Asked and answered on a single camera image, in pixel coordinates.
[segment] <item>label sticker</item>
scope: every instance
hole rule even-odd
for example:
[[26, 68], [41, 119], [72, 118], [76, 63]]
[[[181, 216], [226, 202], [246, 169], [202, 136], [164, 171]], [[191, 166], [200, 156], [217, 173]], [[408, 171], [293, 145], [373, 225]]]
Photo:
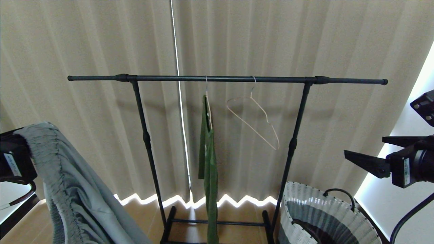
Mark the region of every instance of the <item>label sticker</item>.
[[404, 185], [410, 183], [410, 159], [404, 159]]
[[21, 172], [18, 169], [18, 166], [16, 165], [15, 159], [13, 159], [12, 154], [3, 153], [4, 157], [6, 158], [7, 163], [9, 164], [10, 169], [12, 170], [12, 173], [14, 176], [21, 176]]

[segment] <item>woven basket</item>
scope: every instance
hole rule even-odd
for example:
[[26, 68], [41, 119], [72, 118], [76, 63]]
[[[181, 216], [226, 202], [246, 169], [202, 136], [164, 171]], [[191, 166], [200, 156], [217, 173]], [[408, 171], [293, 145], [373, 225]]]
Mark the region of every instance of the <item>woven basket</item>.
[[351, 205], [325, 192], [287, 182], [283, 193], [281, 244], [381, 244], [374, 227]]

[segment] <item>black garment rack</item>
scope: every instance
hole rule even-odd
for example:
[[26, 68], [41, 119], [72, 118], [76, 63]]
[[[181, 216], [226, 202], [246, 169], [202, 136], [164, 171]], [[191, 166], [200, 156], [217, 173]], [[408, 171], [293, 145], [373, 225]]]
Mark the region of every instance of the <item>black garment rack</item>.
[[[310, 87], [312, 85], [322, 85], [327, 83], [352, 83], [352, 84], [379, 84], [386, 85], [388, 81], [386, 79], [347, 79], [347, 78], [329, 78], [325, 76], [315, 77], [266, 77], [255, 76], [256, 82], [273, 82], [273, 83], [304, 83], [303, 94], [301, 97], [300, 107], [297, 114], [296, 124], [293, 132], [293, 137], [289, 143], [288, 158], [286, 160], [285, 169], [283, 170], [282, 183], [280, 185], [280, 192], [277, 199], [276, 209], [274, 211], [273, 221], [270, 223], [267, 211], [262, 212], [263, 223], [252, 222], [232, 222], [232, 221], [217, 221], [217, 224], [230, 224], [230, 225], [242, 225], [242, 226], [261, 226], [265, 227], [266, 237], [268, 244], [274, 244], [273, 232], [276, 227], [277, 218], [279, 215], [280, 203], [283, 197], [283, 191], [288, 178], [289, 167], [291, 165], [294, 151], [297, 147], [297, 136], [299, 133], [301, 119], [303, 117], [304, 108], [306, 106], [307, 95], [309, 94]], [[161, 237], [160, 244], [195, 244], [191, 242], [178, 242], [169, 241], [170, 230], [173, 222], [182, 223], [200, 223], [206, 224], [207, 220], [190, 220], [190, 219], [178, 219], [175, 218], [176, 207], [172, 206], [169, 216], [166, 220], [163, 204], [161, 200], [160, 187], [158, 185], [157, 172], [155, 170], [154, 157], [151, 150], [151, 137], [146, 128], [145, 115], [143, 113], [143, 106], [141, 102], [138, 81], [200, 81], [200, 82], [254, 82], [253, 76], [137, 76], [129, 74], [119, 74], [115, 76], [68, 76], [69, 81], [79, 80], [116, 80], [120, 82], [130, 82], [134, 89], [134, 94], [137, 102], [138, 112], [140, 115], [140, 122], [143, 129], [143, 141], [145, 143], [146, 150], [148, 152], [149, 164], [151, 165], [152, 178], [154, 179], [155, 191], [157, 193], [158, 205], [160, 207], [161, 218], [163, 220], [164, 232]]]

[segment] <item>green garment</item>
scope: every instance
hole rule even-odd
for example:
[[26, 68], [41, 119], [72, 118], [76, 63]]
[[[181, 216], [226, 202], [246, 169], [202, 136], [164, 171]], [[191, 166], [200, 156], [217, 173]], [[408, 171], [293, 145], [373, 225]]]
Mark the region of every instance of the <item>green garment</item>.
[[217, 236], [217, 161], [214, 150], [214, 130], [210, 129], [207, 97], [203, 99], [201, 144], [199, 147], [199, 179], [204, 179], [208, 213], [208, 244], [218, 244]]

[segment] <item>beige curtain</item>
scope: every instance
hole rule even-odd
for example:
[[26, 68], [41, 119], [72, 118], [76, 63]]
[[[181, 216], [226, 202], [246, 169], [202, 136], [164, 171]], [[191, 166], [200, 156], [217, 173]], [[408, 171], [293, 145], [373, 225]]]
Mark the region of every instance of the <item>beige curtain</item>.
[[[289, 180], [355, 193], [366, 172], [343, 150], [376, 155], [416, 81], [434, 39], [434, 1], [174, 1], [181, 75], [330, 76], [389, 79], [389, 85], [311, 88]], [[219, 195], [263, 200], [278, 194], [302, 84], [256, 84], [253, 97], [280, 139], [274, 151], [226, 108], [252, 83], [208, 84]], [[197, 179], [205, 83], [183, 82], [192, 192]], [[276, 143], [252, 102], [231, 107]]]
[[[145, 199], [155, 188], [132, 86], [66, 79], [118, 73], [176, 75], [170, 2], [2, 1], [1, 130], [50, 121], [119, 198]], [[163, 200], [188, 201], [178, 84], [140, 88]]]

